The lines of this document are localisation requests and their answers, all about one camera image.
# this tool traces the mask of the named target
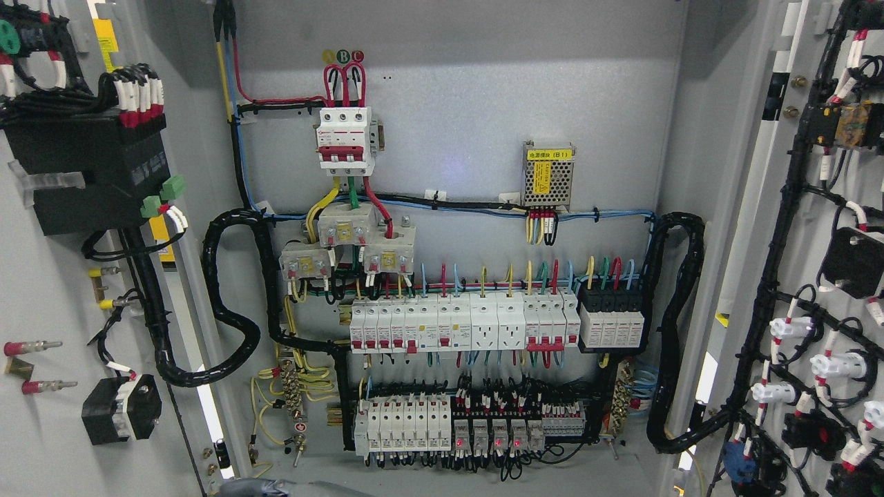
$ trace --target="yellow wire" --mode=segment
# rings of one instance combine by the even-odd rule
[[[278,378],[279,378],[279,377],[276,377],[276,378],[272,379],[272,380],[271,380],[271,385],[267,387],[267,389],[270,390],[271,395],[280,396],[280,395],[285,395],[285,394],[286,394],[286,391],[285,391],[285,390],[274,390],[274,389],[273,389],[273,386],[276,385],[276,380],[277,380]]]
[[[507,297],[513,296],[513,263],[509,264],[509,273],[507,275],[509,278],[509,292],[507,292]]]
[[[666,436],[669,437],[670,439],[675,438],[675,436],[673,436],[673,434],[672,434],[668,429],[664,428],[664,429],[663,429],[663,432],[664,432],[664,433],[666,434]],[[700,484],[700,493],[705,492],[705,489],[706,489],[706,478],[705,478],[705,476],[704,476],[704,474],[703,474],[703,468],[700,468],[700,464],[699,464],[699,462],[697,461],[697,458],[696,458],[696,457],[690,452],[690,450],[685,450],[684,452],[687,453],[687,455],[690,456],[691,461],[694,462],[694,467],[697,468],[697,480],[699,480],[698,483]]]
[[[488,276],[488,268],[486,268],[485,266],[482,266],[482,279],[480,280],[480,283],[479,283],[479,289],[480,289],[479,296],[483,297],[483,298],[485,297],[485,277],[487,277],[487,276]]]
[[[273,442],[276,445],[282,446],[282,445],[285,445],[286,443],[282,440],[277,439],[273,435],[271,435],[271,433],[267,430],[267,425],[264,424],[264,413],[267,412],[267,409],[270,409],[271,407],[272,407],[271,404],[267,404],[261,408],[261,411],[258,413],[258,425],[261,426],[261,431],[264,432],[264,435],[267,436],[268,440],[270,440],[271,442]]]
[[[252,464],[252,468],[260,468],[261,466],[264,466],[264,469],[261,470],[259,473],[252,475],[252,478],[260,478],[264,476],[267,471],[271,470],[271,468],[273,467],[273,463],[270,463],[268,461],[255,461],[255,464]]]
[[[230,89],[227,87],[227,68],[224,63],[224,49],[221,42],[215,43],[215,52],[218,55],[218,69],[221,70],[221,88],[224,89],[224,107],[227,109],[227,118],[231,119],[233,108],[230,106]]]
[[[319,241],[319,236],[316,234],[316,229],[313,227],[313,220],[316,218],[316,214],[332,203],[334,197],[338,196],[338,190],[340,190],[340,178],[335,176],[331,179],[331,190],[329,190],[329,193],[325,194],[325,196],[321,198],[319,202],[315,203],[307,212],[307,233],[310,237],[310,243],[316,243]]]
[[[586,279],[586,289],[592,290],[592,273],[596,270],[596,257],[590,256],[590,261],[586,264],[586,276],[589,278]]]

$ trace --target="blue wire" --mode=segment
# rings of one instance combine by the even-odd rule
[[[457,263],[454,263],[454,296],[461,296],[461,281],[457,279]]]
[[[427,296],[427,270],[423,268],[423,263],[421,263],[421,279],[423,280],[423,296]]]
[[[629,259],[629,279],[626,280],[627,291],[632,289],[632,276],[636,274],[636,259]]]
[[[568,289],[574,290],[574,264],[568,259]]]
[[[230,42],[225,40],[224,44],[224,53],[225,53],[225,65],[226,65],[226,77],[227,77],[227,87],[230,89],[230,105],[231,109],[236,109],[236,100],[233,97],[233,91],[236,89],[236,85],[234,84],[234,75],[233,75],[233,60],[232,53],[230,48]],[[242,164],[242,182],[243,187],[246,190],[246,199],[248,200],[248,205],[251,206],[252,210],[257,210],[258,206],[255,204],[254,197],[252,196],[252,188],[248,183],[248,165],[246,162],[246,147],[245,143],[242,139],[242,130],[240,129],[240,117],[232,116],[232,119],[235,119],[234,123],[236,124],[236,140],[237,144],[240,146],[240,163]],[[276,218],[276,219],[291,219],[291,220],[303,220],[307,218],[306,214],[298,215],[298,216],[287,216],[282,214],[264,214],[266,218]]]

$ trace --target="yellow tape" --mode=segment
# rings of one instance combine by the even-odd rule
[[[536,149],[528,150],[528,160],[571,160],[574,153],[571,149]]]
[[[537,161],[534,163],[534,195],[547,195],[553,183],[553,163]]]
[[[95,26],[95,36],[98,37],[98,45],[102,49],[104,69],[110,73],[116,67],[111,62],[111,52],[119,51],[117,36],[113,32],[113,24],[110,19],[92,19]]]
[[[150,231],[154,234],[156,243],[165,243],[169,240],[169,229],[166,228],[163,216],[157,216],[150,219]],[[158,252],[161,263],[174,263],[175,253],[171,251],[171,246],[163,248]]]

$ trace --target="black wire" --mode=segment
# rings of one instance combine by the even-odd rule
[[[847,162],[846,158],[847,158],[847,150],[844,149],[841,151],[841,157],[838,158],[838,165],[835,167],[834,176],[832,176],[831,182],[828,184],[828,187],[826,187],[826,191],[831,192],[832,188],[834,188],[835,183],[838,182],[838,178],[841,177],[842,168],[844,167],[844,164]]]
[[[545,455],[547,452],[548,452],[549,454],[553,454],[553,455],[555,455],[555,453],[551,450],[551,447],[560,447],[560,448],[562,449],[561,454],[564,454],[564,447],[561,447],[561,446],[549,446],[549,447],[547,447],[547,448],[544,450],[543,453],[541,453],[541,455],[539,455],[539,456],[537,457],[537,462],[538,462],[538,463],[541,463],[541,464],[561,464],[561,463],[564,463],[564,462],[567,461],[568,459],[574,457],[574,456],[577,454],[577,452],[579,452],[580,449],[583,448],[584,445],[586,445],[586,444],[585,444],[584,442],[581,442],[581,443],[580,443],[579,445],[577,445],[577,447],[571,452],[571,454],[568,454],[568,455],[566,455],[565,457],[562,457],[561,459],[556,459],[555,461],[545,461],[545,460],[543,459],[543,457],[544,457],[544,455]]]
[[[89,260],[96,261],[99,263],[110,263],[110,262],[114,262],[114,261],[119,261],[121,259],[125,259],[127,257],[131,257],[131,256],[147,255],[147,254],[153,254],[155,252],[159,252],[160,250],[165,249],[166,247],[169,247],[173,243],[181,240],[181,237],[183,237],[184,233],[186,233],[186,232],[187,232],[187,230],[184,230],[181,233],[176,233],[169,240],[164,241],[163,243],[151,245],[151,246],[145,247],[143,249],[137,249],[137,250],[125,250],[124,249],[124,250],[112,250],[110,252],[99,252],[99,251],[95,250],[95,245],[99,240],[102,239],[104,234],[107,232],[97,231],[97,232],[89,235],[88,238],[86,238],[86,241],[84,241],[83,245],[80,247],[80,253],[82,253],[83,256]]]

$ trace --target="miniature circuit breaker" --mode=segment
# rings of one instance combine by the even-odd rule
[[[329,176],[371,176],[379,149],[371,107],[325,108],[319,112],[316,153]]]
[[[524,184],[522,205],[555,208],[571,204],[576,148],[571,143],[535,143],[522,147]]]
[[[279,256],[279,266],[290,291],[300,279],[328,279],[332,276],[329,253],[318,243],[288,242]]]
[[[369,233],[363,258],[365,272],[402,275],[415,272],[415,228],[398,226],[392,238],[386,238],[384,233],[384,228],[375,228]]]
[[[356,209],[348,203],[329,205],[319,215],[319,244],[324,248],[338,245],[365,247],[369,243],[371,227],[375,225],[373,212],[370,203],[363,203]]]

